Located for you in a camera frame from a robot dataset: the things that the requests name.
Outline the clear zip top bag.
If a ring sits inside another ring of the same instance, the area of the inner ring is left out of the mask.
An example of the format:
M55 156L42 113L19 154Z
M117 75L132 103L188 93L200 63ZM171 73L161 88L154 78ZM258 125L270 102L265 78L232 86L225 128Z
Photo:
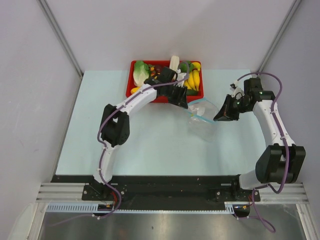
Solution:
M186 111L189 115L188 130L202 140L212 142L218 125L214 121L218 108L204 97L189 102Z

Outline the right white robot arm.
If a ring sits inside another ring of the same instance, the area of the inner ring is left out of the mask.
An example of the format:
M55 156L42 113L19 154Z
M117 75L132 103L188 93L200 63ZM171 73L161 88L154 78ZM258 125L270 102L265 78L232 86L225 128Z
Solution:
M258 120L266 149L255 164L254 170L241 174L239 183L230 188L231 196L242 201L249 190L271 188L280 194L287 184L294 184L299 176L306 157L303 146L296 145L290 137L278 110L278 98L282 91L275 94L265 90L259 77L249 77L239 87L236 80L230 85L224 103L213 118L215 122L237 121L240 114L252 112Z

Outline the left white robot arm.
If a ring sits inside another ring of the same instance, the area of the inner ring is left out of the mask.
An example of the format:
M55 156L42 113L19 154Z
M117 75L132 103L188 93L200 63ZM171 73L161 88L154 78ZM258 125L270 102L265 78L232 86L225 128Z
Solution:
M143 85L123 102L105 106L97 133L97 141L102 144L102 153L93 175L96 184L93 194L98 199L107 199L111 190L118 193L109 182L113 177L115 154L130 136L130 116L161 96L166 97L169 104L187 109L187 87L183 84L188 78L188 72L165 66L158 77L151 76L146 79Z

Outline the green white toy cabbage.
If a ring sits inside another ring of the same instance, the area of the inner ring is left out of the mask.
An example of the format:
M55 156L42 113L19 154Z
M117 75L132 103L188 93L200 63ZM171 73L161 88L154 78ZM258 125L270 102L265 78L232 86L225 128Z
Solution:
M142 60L137 60L133 66L133 82L136 87L141 87L150 77L150 67Z

